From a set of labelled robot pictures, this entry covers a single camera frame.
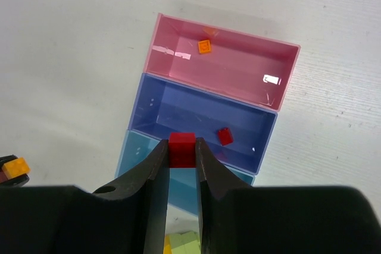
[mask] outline blue bin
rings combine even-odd
[[[257,174],[276,118],[264,108],[142,74],[129,130],[156,139],[168,139],[171,132],[194,132],[223,164]],[[234,138],[226,146],[217,137],[224,127]]]
[[[127,131],[120,154],[116,177],[119,177],[143,161],[158,143],[159,140],[157,139],[134,131]],[[254,183],[254,176],[244,174],[232,168],[229,169],[246,183]],[[168,203],[192,214],[198,214],[196,169],[172,168],[170,170]]]

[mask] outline screw hole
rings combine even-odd
[[[96,190],[94,193],[111,193],[115,189],[116,188],[113,186],[103,186],[103,187],[100,187],[98,190]]]

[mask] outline box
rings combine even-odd
[[[257,174],[276,118],[264,108],[143,74],[129,130],[158,140],[172,132],[194,132],[223,164]],[[217,132],[225,127],[234,141],[222,146]]]
[[[143,161],[158,143],[157,139],[127,131],[115,176],[119,177]],[[233,168],[230,170],[246,183],[254,183],[254,176]],[[168,202],[192,214],[198,214],[196,169],[172,168],[170,170]]]
[[[198,42],[210,40],[200,54]],[[300,46],[159,14],[145,72],[279,111]]]

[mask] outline red cube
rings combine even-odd
[[[171,133],[169,137],[169,167],[196,167],[195,133]]]
[[[233,135],[228,127],[225,127],[218,131],[218,138],[220,139],[222,146],[233,143]]]

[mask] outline white wooden surface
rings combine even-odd
[[[297,43],[257,185],[345,184],[381,216],[381,0],[0,0],[0,155],[30,186],[114,177],[158,12]],[[170,208],[168,231],[196,229]]]

